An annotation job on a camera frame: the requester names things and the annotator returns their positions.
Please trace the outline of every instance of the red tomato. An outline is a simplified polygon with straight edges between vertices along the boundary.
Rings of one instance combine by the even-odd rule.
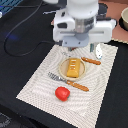
[[[70,95],[70,91],[65,87],[58,87],[55,91],[56,97],[61,101],[66,101]]]

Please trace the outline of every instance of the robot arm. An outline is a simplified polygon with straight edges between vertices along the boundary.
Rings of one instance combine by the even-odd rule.
[[[53,39],[64,47],[85,47],[88,43],[111,40],[116,20],[98,21],[98,0],[44,0],[65,7],[56,12]]]

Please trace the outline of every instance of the table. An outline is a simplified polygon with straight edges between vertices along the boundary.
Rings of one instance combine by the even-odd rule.
[[[21,4],[38,5],[40,0],[25,0]],[[54,44],[42,43],[31,54],[23,57],[11,57],[4,52],[3,41],[7,33],[36,8],[16,8],[0,19],[0,105],[11,111],[32,118],[50,128],[75,128],[44,111],[41,111],[16,96],[31,78],[40,63]],[[43,15],[44,11],[57,7],[42,6],[28,21],[19,26],[7,42],[8,50],[24,53],[33,49],[40,41],[53,41],[50,26],[53,14]],[[96,128],[128,127],[128,45],[111,41],[108,45],[118,47],[118,52],[110,75],[108,86],[97,120]]]

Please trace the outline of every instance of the fork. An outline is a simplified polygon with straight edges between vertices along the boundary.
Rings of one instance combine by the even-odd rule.
[[[49,76],[51,79],[53,79],[53,80],[56,80],[56,81],[63,81],[63,82],[65,82],[66,84],[71,85],[71,86],[73,86],[73,87],[76,87],[76,88],[78,88],[78,89],[81,89],[81,90],[83,90],[83,91],[89,91],[89,89],[88,89],[87,87],[82,86],[82,85],[80,85],[80,84],[77,84],[77,83],[75,83],[75,82],[69,81],[69,80],[64,80],[64,79],[62,79],[61,77],[59,77],[59,76],[57,76],[57,75],[55,75],[55,74],[53,74],[53,73],[51,73],[51,72],[48,73],[48,76]]]

